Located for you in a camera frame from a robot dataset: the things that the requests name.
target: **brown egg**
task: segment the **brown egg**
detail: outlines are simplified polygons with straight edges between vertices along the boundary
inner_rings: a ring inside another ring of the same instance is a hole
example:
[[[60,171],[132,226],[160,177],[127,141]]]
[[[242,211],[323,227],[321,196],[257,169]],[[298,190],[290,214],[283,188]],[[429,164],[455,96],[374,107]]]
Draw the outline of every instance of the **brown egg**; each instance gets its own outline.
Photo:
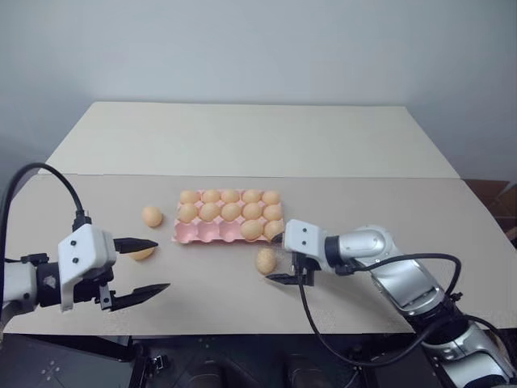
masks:
[[[200,194],[192,190],[184,190],[179,194],[179,202],[182,204],[194,204],[200,200]]]
[[[269,190],[262,194],[262,200],[266,205],[277,205],[280,203],[280,194]]]
[[[221,194],[221,199],[226,204],[231,204],[233,202],[238,202],[241,199],[241,195],[237,190],[224,190]]]
[[[268,221],[278,221],[282,218],[282,208],[280,205],[269,205],[263,211],[264,218]]]
[[[221,210],[221,217],[225,219],[225,221],[231,222],[234,221],[237,217],[241,215],[241,206],[238,204],[226,204],[223,206]]]
[[[246,240],[256,240],[262,235],[262,231],[262,224],[257,220],[244,221],[241,225],[241,234]]]
[[[277,234],[284,231],[284,223],[282,221],[269,221],[264,226],[264,236],[271,241]]]
[[[246,220],[257,220],[262,215],[262,208],[259,204],[248,204],[242,209],[242,216]]]
[[[217,202],[220,198],[221,198],[221,194],[217,190],[214,190],[214,189],[207,190],[201,196],[201,199],[203,200],[203,202],[205,204],[208,204],[210,202]]]
[[[276,268],[276,256],[272,249],[264,248],[258,251],[257,259],[255,260],[255,267],[257,271],[264,276],[269,275]]]
[[[178,219],[188,224],[197,217],[197,208],[194,204],[182,205],[178,210]]]
[[[129,255],[131,256],[131,258],[133,260],[140,261],[143,259],[147,259],[149,256],[151,256],[153,254],[155,248],[156,247],[152,247],[152,248],[144,249],[143,251],[131,252]]]
[[[259,190],[246,190],[242,194],[242,200],[247,204],[252,202],[259,202],[261,197],[261,192]]]
[[[154,228],[162,223],[163,214],[155,206],[145,206],[142,209],[142,219],[149,228]]]
[[[213,203],[204,204],[200,210],[200,218],[206,222],[212,222],[219,215],[221,209]]]

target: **pink egg carton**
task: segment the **pink egg carton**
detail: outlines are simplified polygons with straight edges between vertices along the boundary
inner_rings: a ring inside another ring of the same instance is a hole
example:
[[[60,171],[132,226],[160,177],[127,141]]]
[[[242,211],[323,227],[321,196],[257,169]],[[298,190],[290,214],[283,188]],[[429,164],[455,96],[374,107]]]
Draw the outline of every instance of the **pink egg carton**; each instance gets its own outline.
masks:
[[[256,241],[268,241],[266,236],[264,236],[263,234],[259,238],[256,238],[255,240],[246,240],[242,236],[241,225],[243,222],[246,221],[246,219],[242,216],[242,209],[244,208],[245,205],[247,205],[247,203],[245,203],[241,198],[242,198],[242,194],[246,190],[242,190],[242,189],[235,189],[235,190],[237,192],[239,192],[239,197],[240,197],[239,201],[235,202],[236,204],[238,204],[241,207],[241,215],[239,217],[237,217],[233,221],[226,221],[221,215],[219,215],[213,221],[206,222],[206,221],[201,220],[198,215],[198,217],[194,218],[194,220],[192,220],[189,223],[181,222],[178,218],[175,218],[175,220],[174,220],[175,236],[173,236],[172,241],[176,241],[177,243],[182,243],[182,244],[188,244],[188,243],[192,243],[195,241],[201,241],[203,243],[210,243],[212,241],[225,241],[227,243],[232,243],[234,241],[239,241],[239,240],[244,240],[244,241],[247,241],[248,243],[254,243]],[[202,198],[203,193],[206,190],[195,190],[195,191],[198,192],[200,194],[200,198]],[[258,203],[260,205],[262,210],[264,210],[264,208],[267,207],[266,203],[264,203],[262,201],[262,199],[256,203]],[[198,212],[199,212],[201,207],[204,205],[204,202],[202,200],[198,200],[194,205],[196,206],[196,208],[198,209]],[[223,200],[219,200],[216,202],[216,205],[219,206],[220,209],[222,209],[222,207],[224,205],[226,205],[226,203]],[[181,206],[182,206],[182,204],[178,203],[176,210],[178,211],[179,208],[181,208]],[[268,222],[270,222],[263,215],[261,215],[261,217],[257,221],[259,221],[263,227]],[[284,222],[284,217],[282,216],[279,221]]]

